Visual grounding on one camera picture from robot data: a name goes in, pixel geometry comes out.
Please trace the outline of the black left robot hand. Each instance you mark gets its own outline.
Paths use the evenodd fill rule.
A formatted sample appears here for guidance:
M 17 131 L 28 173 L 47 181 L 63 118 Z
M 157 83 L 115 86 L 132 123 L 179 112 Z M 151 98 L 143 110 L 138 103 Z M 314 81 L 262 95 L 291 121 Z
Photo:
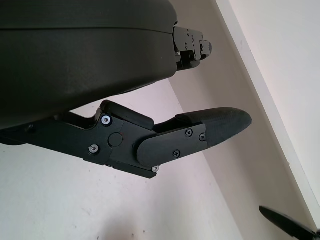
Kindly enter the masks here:
M 160 165 L 252 124 L 221 107 L 152 118 L 109 101 L 193 69 L 212 53 L 168 0 L 3 0 L 0 142 L 30 144 L 151 179 Z

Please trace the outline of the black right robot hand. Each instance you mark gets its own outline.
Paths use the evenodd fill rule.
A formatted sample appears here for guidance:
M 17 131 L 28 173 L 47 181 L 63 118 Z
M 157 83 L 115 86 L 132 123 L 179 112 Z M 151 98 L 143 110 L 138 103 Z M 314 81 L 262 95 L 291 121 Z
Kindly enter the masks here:
M 319 240 L 320 230 L 313 231 L 293 218 L 266 206 L 259 206 L 260 213 L 272 224 L 297 240 Z

